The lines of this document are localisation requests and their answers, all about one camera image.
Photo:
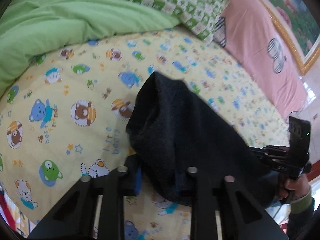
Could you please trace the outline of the right hand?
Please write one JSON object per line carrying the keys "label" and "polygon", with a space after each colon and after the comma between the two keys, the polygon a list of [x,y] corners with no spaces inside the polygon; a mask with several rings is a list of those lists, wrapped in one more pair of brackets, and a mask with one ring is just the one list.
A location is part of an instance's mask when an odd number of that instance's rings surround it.
{"label": "right hand", "polygon": [[289,196],[289,191],[293,192],[293,200],[305,197],[311,189],[307,174],[303,173],[297,180],[287,178],[283,174],[278,176],[278,199],[282,200]]}

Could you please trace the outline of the dark sleeved right forearm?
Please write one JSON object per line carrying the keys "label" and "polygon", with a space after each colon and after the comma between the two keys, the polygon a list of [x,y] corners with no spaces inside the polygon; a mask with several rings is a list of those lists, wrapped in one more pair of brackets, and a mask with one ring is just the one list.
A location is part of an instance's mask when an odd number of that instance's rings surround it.
{"label": "dark sleeved right forearm", "polygon": [[313,217],[315,200],[312,197],[311,189],[308,194],[291,204],[291,213],[287,224],[286,234],[289,239],[296,239],[307,227]]}

